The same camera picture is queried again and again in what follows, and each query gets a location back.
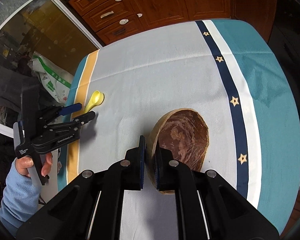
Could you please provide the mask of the light blue sleeve forearm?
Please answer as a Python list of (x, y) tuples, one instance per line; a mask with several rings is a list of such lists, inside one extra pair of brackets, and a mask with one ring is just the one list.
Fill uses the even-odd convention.
[(40, 188), (32, 185), (31, 178), (17, 172), (16, 160), (7, 175), (0, 207), (0, 221), (12, 236), (37, 212), (40, 195)]

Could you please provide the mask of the person's left hand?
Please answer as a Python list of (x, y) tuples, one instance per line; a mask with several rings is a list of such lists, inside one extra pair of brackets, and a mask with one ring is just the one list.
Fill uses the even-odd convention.
[[(42, 176), (46, 176), (50, 173), (51, 167), (53, 165), (53, 155), (48, 153), (45, 155), (45, 163), (41, 171)], [(30, 177), (29, 168), (33, 166), (33, 160), (31, 157), (22, 157), (15, 161), (15, 168), (19, 174), (22, 176)]]

